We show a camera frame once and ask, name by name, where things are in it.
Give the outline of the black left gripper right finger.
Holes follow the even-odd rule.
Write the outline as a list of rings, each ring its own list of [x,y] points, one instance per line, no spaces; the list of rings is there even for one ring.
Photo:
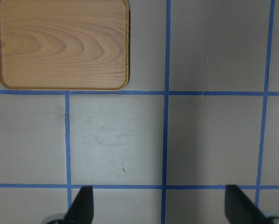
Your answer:
[[[225,186],[224,213],[230,224],[270,223],[237,185]]]

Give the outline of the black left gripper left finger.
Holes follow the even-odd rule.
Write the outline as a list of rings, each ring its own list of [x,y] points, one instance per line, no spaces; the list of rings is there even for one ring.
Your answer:
[[[94,218],[92,186],[83,186],[63,218],[65,224],[91,224]]]

